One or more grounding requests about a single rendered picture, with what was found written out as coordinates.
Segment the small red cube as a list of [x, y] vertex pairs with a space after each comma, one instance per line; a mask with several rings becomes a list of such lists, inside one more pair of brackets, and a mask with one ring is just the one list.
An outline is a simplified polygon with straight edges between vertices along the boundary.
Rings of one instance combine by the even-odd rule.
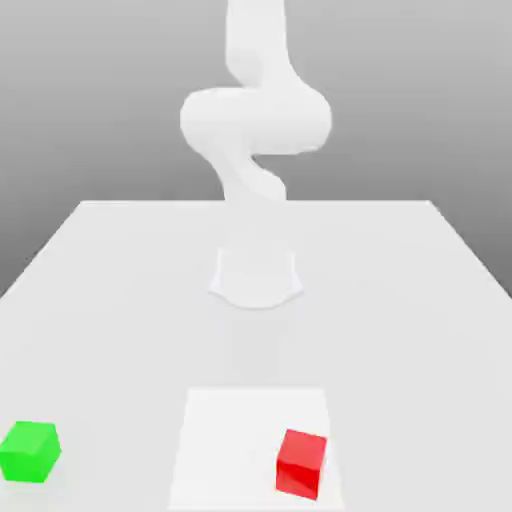
[[316, 501], [326, 448], [326, 437], [287, 429], [276, 459], [276, 489]]

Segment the small green cube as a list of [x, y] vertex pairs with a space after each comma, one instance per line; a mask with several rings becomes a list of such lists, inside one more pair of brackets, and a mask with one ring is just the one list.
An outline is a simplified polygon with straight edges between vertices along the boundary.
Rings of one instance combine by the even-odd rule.
[[17, 421], [0, 443], [0, 471], [10, 482], [44, 483], [60, 454], [54, 423]]

